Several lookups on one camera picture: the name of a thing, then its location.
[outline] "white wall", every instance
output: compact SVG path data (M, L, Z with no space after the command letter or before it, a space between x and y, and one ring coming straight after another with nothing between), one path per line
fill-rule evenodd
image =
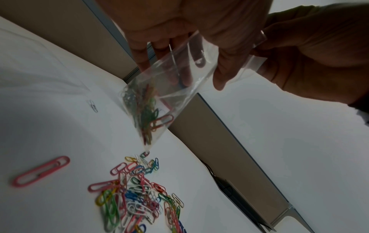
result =
M276 0L272 11L333 2ZM354 109L258 75L201 95L316 233L367 232L369 127Z

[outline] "dark sleeve cuff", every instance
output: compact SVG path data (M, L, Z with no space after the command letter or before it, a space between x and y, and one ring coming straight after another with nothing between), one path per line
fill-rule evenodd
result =
M360 110L362 112L366 112L369 114L369 92L365 94L363 97L358 99L355 103L349 104L349 107L354 107L357 110ZM367 124L369 124L367 114L364 114L366 117L362 116L364 120L367 121Z

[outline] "transparent zip bag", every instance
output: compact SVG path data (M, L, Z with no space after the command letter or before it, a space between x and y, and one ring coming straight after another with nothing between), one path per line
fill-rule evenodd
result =
M0 96L89 92L43 44L0 29Z
M264 40L262 34L258 43ZM203 84L208 86L206 89L210 85L212 87L211 79L217 66L218 54L218 47L196 32L186 43L136 76L120 92L124 109L146 151L154 145ZM250 55L232 82L255 74L265 60Z

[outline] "white desk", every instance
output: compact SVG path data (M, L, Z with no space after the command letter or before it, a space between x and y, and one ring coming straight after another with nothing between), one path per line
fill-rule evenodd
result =
M87 187L111 180L109 171L124 156L141 152L138 135L117 98L125 83L3 18L0 28L40 41L91 90L88 96L1 97L1 232L104 232L96 194ZM9 185L16 175L60 155L70 157L67 167L25 188ZM188 233L259 232L169 131L152 148L152 157L158 157L160 169L147 178L183 200L180 220ZM147 229L169 231L163 215Z

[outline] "hand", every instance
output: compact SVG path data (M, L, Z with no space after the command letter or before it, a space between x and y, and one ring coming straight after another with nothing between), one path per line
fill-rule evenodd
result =
M369 91L369 5L297 7L269 15L258 73L292 94L345 104Z
M222 90L245 63L256 36L264 25L272 0L96 0L124 31L141 71L149 59L151 42L158 59L199 30L219 46L214 86ZM191 73L183 84L191 84Z

